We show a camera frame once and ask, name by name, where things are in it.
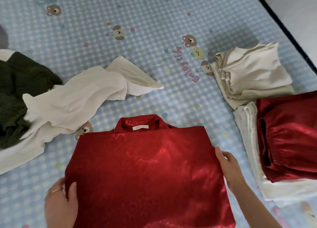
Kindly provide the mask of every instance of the gingham pattern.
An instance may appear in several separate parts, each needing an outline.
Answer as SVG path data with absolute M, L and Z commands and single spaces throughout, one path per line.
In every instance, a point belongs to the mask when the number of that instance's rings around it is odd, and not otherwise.
M 94 131 L 113 129 L 121 117 L 152 113 L 178 127 L 203 125 L 214 146 L 237 157 L 248 183 L 263 199 L 256 189 L 232 110 L 216 81 L 199 73 L 200 80 L 192 82 L 184 76 L 172 52 L 181 46 L 182 61 L 195 71 L 201 60 L 194 60 L 190 49 L 182 44 L 186 34 L 197 38 L 197 46 L 210 61 L 208 52 L 279 41 L 281 62 L 291 74 L 295 90 L 317 90 L 317 76 L 258 0 L 57 0 L 56 4 L 62 14 L 53 17 L 46 15 L 45 5 L 33 0 L 0 0 L 0 24 L 8 32 L 9 48 L 50 67 L 64 81 L 90 67 L 106 67 L 121 54 L 165 86 L 141 99 L 128 96 L 125 101 L 105 102 L 91 120 Z M 125 30 L 123 41 L 106 37 L 115 25 Z M 1 228 L 46 227 L 46 191 L 63 176 L 75 146 L 74 134 L 60 135 L 46 144 L 42 155 L 0 175 Z M 248 227 L 230 192 L 229 198 L 237 227 Z M 317 210 L 317 199 L 309 202 Z M 285 227 L 306 227 L 298 205 L 283 209 L 276 209 L 273 202 L 265 205 L 289 225 Z

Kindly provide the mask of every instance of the green dot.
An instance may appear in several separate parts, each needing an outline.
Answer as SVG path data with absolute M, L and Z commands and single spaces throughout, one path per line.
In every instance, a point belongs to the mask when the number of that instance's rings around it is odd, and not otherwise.
M 55 165 L 55 168 L 56 168 L 56 169 L 59 169 L 59 168 L 62 167 L 62 165 L 63 165 L 63 164 L 62 164 L 61 162 L 57 162 L 56 165 Z

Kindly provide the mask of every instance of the gathered red fabric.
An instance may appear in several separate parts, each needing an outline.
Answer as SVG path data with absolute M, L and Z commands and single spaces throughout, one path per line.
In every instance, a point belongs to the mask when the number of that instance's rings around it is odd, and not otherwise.
M 317 91 L 259 99 L 260 160 L 271 182 L 317 179 Z
M 148 129 L 136 126 L 148 125 Z M 157 115 L 121 118 L 81 135 L 65 171 L 77 182 L 74 228 L 236 226 L 223 173 L 202 126 L 176 128 Z

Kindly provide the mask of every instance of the white wall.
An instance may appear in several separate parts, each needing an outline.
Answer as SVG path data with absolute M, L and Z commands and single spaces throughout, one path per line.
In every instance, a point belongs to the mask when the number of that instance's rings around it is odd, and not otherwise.
M 317 66 L 317 1 L 266 0 Z

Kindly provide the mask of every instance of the black strip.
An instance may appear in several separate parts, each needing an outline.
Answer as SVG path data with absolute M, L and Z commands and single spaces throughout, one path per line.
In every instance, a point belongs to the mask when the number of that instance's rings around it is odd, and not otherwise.
M 311 59 L 308 57 L 306 52 L 301 48 L 301 46 L 297 43 L 295 38 L 292 36 L 292 34 L 289 32 L 289 30 L 284 26 L 282 21 L 277 17 L 277 15 L 274 13 L 274 11 L 271 9 L 271 7 L 268 5 L 268 3 L 265 0 L 259 0 L 261 4 L 264 6 L 264 8 L 267 10 L 267 12 L 270 14 L 270 16 L 275 20 L 275 22 L 278 24 L 278 26 L 281 28 L 281 30 L 284 32 L 284 34 L 287 36 L 287 38 L 290 40 L 290 42 L 295 46 L 296 50 L 301 54 L 301 56 L 304 58 L 304 60 L 307 62 L 307 64 L 310 66 L 310 68 L 316 73 L 317 75 L 317 68 L 314 65 L 314 63 L 311 61 Z

